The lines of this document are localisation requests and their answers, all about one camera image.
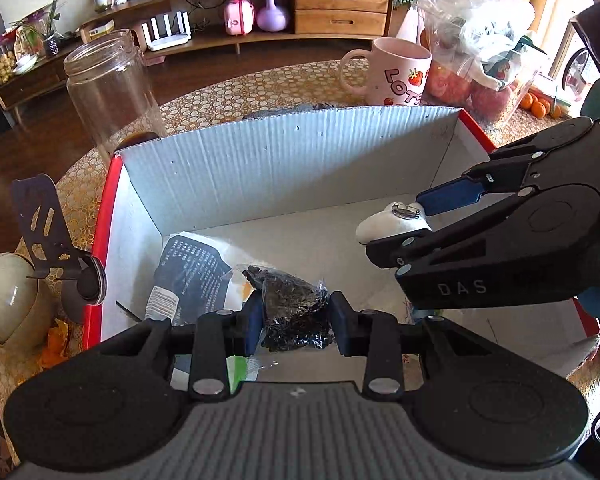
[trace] clear plastic bag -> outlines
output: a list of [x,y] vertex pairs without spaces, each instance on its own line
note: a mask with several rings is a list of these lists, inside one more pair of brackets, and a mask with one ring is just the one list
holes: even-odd
[[327,318],[329,293],[281,270],[249,266],[242,272],[262,293],[265,335],[262,346],[288,351],[303,346],[325,348],[333,341]]
[[433,59],[450,70],[445,61],[456,54],[487,61],[511,50],[535,17],[523,0],[416,0],[413,5],[429,38],[436,38],[430,43]]

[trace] apple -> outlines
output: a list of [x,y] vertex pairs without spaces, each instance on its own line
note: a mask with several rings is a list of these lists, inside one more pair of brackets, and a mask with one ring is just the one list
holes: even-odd
[[505,86],[502,90],[492,90],[473,81],[471,83],[471,102],[477,115],[489,122],[495,122],[503,115],[514,99],[513,90]]
[[471,82],[455,72],[431,61],[425,90],[443,103],[462,105],[471,94]]

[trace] bowl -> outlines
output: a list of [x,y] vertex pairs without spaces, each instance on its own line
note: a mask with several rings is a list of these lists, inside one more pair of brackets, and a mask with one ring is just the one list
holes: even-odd
[[[24,63],[21,63],[21,61],[25,58],[28,58],[28,59]],[[25,72],[28,72],[29,70],[31,70],[37,61],[38,61],[38,54],[33,54],[33,55],[27,54],[26,56],[22,56],[16,63],[16,68],[13,69],[13,73],[15,75],[24,74]]]

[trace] strawberry print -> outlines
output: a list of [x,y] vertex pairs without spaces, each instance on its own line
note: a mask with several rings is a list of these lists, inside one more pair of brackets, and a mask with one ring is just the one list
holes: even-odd
[[422,72],[421,70],[418,70],[416,72],[416,69],[412,68],[411,70],[409,70],[409,83],[414,85],[414,86],[420,86],[422,84],[422,78],[424,77],[424,72]]

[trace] patterned tablecloth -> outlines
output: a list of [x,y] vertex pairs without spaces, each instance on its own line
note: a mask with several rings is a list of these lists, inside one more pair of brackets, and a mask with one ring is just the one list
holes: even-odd
[[[305,63],[237,77],[192,92],[162,106],[167,134],[195,130],[212,124],[239,120],[256,110],[293,107],[301,103],[363,105],[360,98],[340,88],[337,61]],[[364,83],[366,60],[350,62],[345,74],[353,85]],[[517,110],[506,128],[490,134],[497,146],[532,134],[555,124],[551,119],[537,120]],[[106,167],[95,150],[76,162],[58,182],[58,196],[69,232],[78,248],[91,249]],[[27,256],[23,242],[17,253]],[[52,274],[47,279],[59,295],[59,282]],[[82,329],[71,324],[69,355],[81,350]],[[0,412],[9,394],[38,371],[36,354],[14,354],[0,348]]]

